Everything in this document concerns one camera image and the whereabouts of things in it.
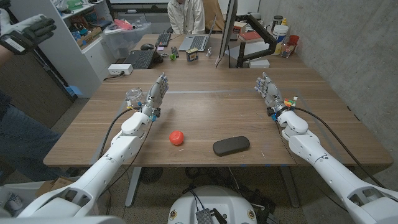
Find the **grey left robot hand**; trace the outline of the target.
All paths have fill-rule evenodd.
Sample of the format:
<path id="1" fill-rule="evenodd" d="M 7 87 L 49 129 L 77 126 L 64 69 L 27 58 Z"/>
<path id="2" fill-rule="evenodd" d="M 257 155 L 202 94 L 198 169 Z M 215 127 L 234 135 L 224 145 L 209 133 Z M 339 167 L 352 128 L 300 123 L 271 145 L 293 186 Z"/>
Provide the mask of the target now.
<path id="1" fill-rule="evenodd" d="M 162 100 L 169 89 L 168 78 L 163 72 L 146 94 L 144 104 L 141 106 L 141 113 L 152 116 L 157 108 L 160 108 Z"/>

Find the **gloved person hand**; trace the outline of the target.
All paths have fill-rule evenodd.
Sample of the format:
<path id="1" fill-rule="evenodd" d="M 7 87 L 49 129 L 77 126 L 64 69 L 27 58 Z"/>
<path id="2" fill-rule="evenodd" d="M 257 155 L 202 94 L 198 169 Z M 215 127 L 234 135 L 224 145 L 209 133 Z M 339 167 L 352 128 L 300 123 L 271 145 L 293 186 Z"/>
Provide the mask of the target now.
<path id="1" fill-rule="evenodd" d="M 43 14 L 11 24 L 9 13 L 1 9 L 1 45 L 16 55 L 24 55 L 53 36 L 55 21 Z"/>

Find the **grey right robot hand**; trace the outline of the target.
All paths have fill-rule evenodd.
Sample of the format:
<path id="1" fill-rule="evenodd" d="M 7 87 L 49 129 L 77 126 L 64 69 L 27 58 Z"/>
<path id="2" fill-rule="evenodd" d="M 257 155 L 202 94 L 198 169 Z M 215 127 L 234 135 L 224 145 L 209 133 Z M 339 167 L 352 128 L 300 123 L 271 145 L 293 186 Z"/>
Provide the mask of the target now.
<path id="1" fill-rule="evenodd" d="M 267 115 L 277 119 L 283 112 L 288 111 L 278 87 L 273 83 L 266 72 L 256 80 L 254 89 L 261 95 L 267 105 Z"/>

